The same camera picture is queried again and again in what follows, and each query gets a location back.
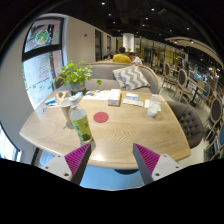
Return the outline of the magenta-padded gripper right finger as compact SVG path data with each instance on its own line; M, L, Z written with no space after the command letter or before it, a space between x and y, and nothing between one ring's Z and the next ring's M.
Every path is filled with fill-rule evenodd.
M168 154L159 155L136 143L133 144L133 155L145 185L182 169Z

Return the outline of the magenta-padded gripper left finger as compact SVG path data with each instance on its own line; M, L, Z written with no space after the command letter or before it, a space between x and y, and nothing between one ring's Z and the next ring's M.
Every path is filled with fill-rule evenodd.
M55 156L43 170L79 185L90 155L91 144L87 143L64 156Z

